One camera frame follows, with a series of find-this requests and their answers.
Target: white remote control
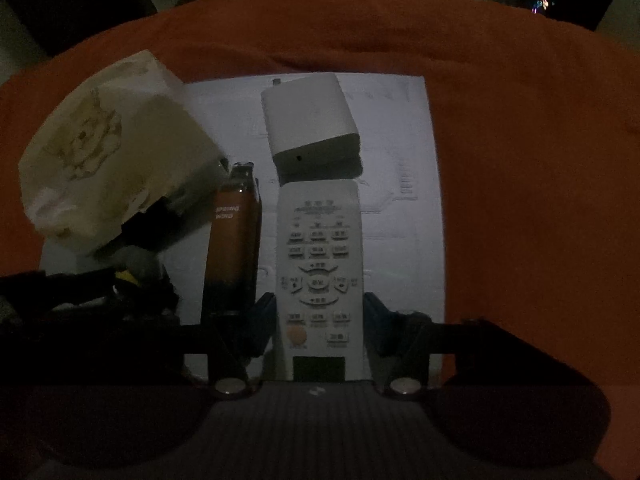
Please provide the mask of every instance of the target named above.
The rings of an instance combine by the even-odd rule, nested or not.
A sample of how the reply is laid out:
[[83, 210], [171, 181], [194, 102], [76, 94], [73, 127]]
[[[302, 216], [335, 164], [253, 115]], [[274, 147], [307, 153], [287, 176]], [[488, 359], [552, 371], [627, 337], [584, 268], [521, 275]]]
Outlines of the white remote control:
[[362, 287], [357, 184], [315, 180], [282, 186], [275, 340], [279, 379], [364, 378]]

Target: yellow object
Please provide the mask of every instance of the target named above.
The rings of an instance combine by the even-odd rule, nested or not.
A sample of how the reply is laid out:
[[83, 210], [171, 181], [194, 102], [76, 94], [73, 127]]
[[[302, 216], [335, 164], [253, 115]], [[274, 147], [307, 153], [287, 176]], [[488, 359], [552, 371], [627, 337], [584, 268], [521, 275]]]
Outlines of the yellow object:
[[116, 279], [124, 280], [125, 282], [129, 282], [129, 283], [133, 283], [135, 286], [141, 286], [140, 282], [128, 270], [120, 270], [120, 271], [116, 272]]

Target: brown bottle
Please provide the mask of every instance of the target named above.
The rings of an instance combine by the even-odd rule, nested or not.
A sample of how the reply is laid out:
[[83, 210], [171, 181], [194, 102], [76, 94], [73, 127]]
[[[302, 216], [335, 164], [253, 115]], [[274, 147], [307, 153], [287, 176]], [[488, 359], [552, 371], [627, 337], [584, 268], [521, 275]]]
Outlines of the brown bottle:
[[254, 164], [238, 162], [214, 198], [201, 323], [241, 314], [254, 304], [261, 222]]

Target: metal bolt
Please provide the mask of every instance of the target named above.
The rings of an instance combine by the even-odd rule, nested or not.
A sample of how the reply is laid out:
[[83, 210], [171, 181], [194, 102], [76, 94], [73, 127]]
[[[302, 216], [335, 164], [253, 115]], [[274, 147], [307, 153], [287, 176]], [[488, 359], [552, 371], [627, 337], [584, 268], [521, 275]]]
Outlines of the metal bolt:
[[391, 381], [389, 385], [396, 394], [411, 395], [420, 390], [422, 385], [420, 381], [411, 377], [399, 377]]
[[214, 388], [221, 394], [235, 395], [245, 390], [246, 383], [236, 377], [226, 377], [216, 381]]

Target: orange blanket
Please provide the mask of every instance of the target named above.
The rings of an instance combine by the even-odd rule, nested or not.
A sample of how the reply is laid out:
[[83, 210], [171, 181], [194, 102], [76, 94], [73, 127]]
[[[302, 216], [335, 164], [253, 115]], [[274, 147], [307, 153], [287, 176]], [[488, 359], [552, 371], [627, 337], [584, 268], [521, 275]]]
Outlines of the orange blanket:
[[38, 265], [18, 187], [30, 137], [81, 81], [144, 48], [187, 82], [424, 76], [447, 320], [486, 316], [601, 384], [612, 421], [598, 462], [640, 474], [640, 57], [471, 0], [199, 0], [126, 23], [0, 89], [0, 274]]

